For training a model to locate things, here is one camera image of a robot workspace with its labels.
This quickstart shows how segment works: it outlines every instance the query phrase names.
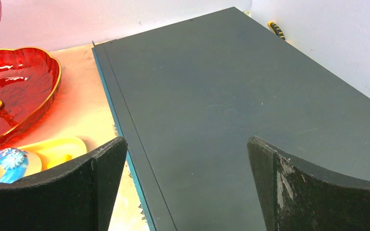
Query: yellow plate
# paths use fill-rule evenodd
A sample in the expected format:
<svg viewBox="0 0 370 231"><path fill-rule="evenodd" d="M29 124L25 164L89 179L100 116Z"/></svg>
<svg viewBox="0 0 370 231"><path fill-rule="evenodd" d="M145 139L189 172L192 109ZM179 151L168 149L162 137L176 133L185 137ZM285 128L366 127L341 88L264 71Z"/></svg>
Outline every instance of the yellow plate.
<svg viewBox="0 0 370 231"><path fill-rule="evenodd" d="M58 160L66 154L72 159L87 153L86 144L77 137L46 140L18 147L18 149L36 153L42 160L42 170L47 169L47 164Z"/></svg>

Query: dark gray board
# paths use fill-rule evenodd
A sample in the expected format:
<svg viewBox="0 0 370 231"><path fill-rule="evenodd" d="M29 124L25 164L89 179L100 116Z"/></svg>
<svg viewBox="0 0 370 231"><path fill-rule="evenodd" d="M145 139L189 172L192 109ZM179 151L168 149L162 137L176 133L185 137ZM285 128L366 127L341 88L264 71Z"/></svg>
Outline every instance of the dark gray board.
<svg viewBox="0 0 370 231"><path fill-rule="evenodd" d="M370 180L370 99L236 8L95 51L158 231L265 230L253 135Z"/></svg>

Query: gold rim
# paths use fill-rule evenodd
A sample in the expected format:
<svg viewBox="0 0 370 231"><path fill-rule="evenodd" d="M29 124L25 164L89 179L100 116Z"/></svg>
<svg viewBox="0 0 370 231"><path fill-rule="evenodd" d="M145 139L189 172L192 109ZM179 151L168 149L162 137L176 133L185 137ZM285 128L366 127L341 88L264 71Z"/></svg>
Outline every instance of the gold rim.
<svg viewBox="0 0 370 231"><path fill-rule="evenodd" d="M48 51L46 51L44 49L41 49L41 48L38 48L38 47L21 47L21 48L18 48L18 49L0 49L0 51L17 51L17 50L30 49L30 48L43 51L49 56L49 58L55 60L57 62L57 64L59 65L59 75L57 76L57 81L54 85L54 88L53 88L52 92L50 92L49 96L43 101L43 103L41 105L39 105L39 107L37 107L32 113L30 113L24 120L19 122L16 126L12 127L10 130L8 130L7 132L0 135L0 138L7 135L10 132L12 132L13 130L15 130L19 125L23 124L27 119L29 119L33 114L35 114L41 107L43 107L45 105L45 103L52 97L54 92L57 90L57 87L59 86L60 78L62 76L62 66L60 65L59 60L54 58Z"/></svg>

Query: white wall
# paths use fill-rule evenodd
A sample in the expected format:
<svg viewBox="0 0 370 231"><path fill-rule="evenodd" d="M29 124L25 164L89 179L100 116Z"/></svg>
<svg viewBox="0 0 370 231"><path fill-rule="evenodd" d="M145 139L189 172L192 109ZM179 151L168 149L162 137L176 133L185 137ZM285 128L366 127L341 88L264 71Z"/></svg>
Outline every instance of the white wall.
<svg viewBox="0 0 370 231"><path fill-rule="evenodd" d="M251 0L1 0L0 48L53 51L122 38Z"/></svg>
<svg viewBox="0 0 370 231"><path fill-rule="evenodd" d="M253 0L251 17L370 97L370 0Z"/></svg>

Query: wooden table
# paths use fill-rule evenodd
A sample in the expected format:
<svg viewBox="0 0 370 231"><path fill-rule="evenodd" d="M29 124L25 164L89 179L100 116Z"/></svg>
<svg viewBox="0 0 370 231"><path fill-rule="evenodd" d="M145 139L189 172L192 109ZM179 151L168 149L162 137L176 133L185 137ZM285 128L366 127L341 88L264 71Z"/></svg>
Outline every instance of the wooden table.
<svg viewBox="0 0 370 231"><path fill-rule="evenodd" d="M58 98L50 110L19 141L9 143L19 147L43 140L76 136L89 151L114 138L114 121L92 53L92 45L53 51L62 65L62 83ZM109 230L147 231L141 219L140 201L127 165L114 205Z"/></svg>

